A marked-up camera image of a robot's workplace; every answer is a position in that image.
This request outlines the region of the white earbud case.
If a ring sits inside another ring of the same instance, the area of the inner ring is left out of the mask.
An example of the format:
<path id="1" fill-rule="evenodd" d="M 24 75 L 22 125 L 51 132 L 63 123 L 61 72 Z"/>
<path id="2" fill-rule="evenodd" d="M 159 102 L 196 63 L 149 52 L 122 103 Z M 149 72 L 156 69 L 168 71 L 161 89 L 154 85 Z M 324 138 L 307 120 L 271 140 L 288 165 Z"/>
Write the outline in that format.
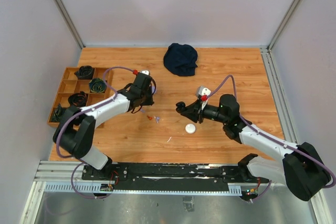
<path id="1" fill-rule="evenodd" d="M 186 126 L 185 126 L 185 131 L 188 133 L 188 134 L 193 134 L 193 133 L 195 133 L 195 131 L 196 131 L 196 126 L 194 125 L 194 124 L 187 124 Z"/>

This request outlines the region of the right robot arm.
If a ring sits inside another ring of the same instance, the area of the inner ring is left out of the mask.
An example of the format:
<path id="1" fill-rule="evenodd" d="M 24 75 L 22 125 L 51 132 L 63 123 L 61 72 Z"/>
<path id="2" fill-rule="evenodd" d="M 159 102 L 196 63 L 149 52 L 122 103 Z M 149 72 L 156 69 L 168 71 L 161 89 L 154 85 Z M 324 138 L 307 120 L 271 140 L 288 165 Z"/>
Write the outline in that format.
<path id="1" fill-rule="evenodd" d="M 264 159 L 249 154 L 239 162 L 238 177 L 250 182 L 255 177 L 266 178 L 287 186 L 297 198 L 308 201 L 324 188 L 335 186 L 335 175 L 322 162 L 313 145 L 295 144 L 275 137 L 245 120 L 232 94 L 220 97 L 219 105 L 209 105 L 205 96 L 190 105 L 176 104 L 176 111 L 195 123 L 209 119 L 223 124 L 226 136 L 268 155 Z"/>

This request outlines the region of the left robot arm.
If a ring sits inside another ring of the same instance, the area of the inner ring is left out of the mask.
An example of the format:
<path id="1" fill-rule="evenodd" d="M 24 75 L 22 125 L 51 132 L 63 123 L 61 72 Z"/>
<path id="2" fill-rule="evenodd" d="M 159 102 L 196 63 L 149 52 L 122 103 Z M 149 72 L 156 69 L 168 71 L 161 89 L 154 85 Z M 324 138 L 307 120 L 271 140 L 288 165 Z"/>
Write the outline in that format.
<path id="1" fill-rule="evenodd" d="M 137 113 L 143 106 L 153 105 L 155 89 L 156 83 L 146 70 L 137 73 L 135 80 L 113 97 L 81 108 L 70 106 L 53 135 L 56 147 L 93 167 L 100 179 L 108 179 L 112 175 L 112 159 L 93 145 L 95 129 L 119 114 Z"/>

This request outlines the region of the black earbud case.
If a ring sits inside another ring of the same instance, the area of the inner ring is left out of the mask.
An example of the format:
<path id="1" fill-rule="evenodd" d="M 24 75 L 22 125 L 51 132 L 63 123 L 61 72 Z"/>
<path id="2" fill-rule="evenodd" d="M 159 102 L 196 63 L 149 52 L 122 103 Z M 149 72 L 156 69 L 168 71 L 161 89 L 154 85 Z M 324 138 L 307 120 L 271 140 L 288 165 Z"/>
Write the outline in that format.
<path id="1" fill-rule="evenodd" d="M 185 108 L 186 108 L 186 104 L 183 101 L 178 102 L 176 104 L 176 111 L 179 114 L 181 114 L 183 111 L 185 111 Z"/>

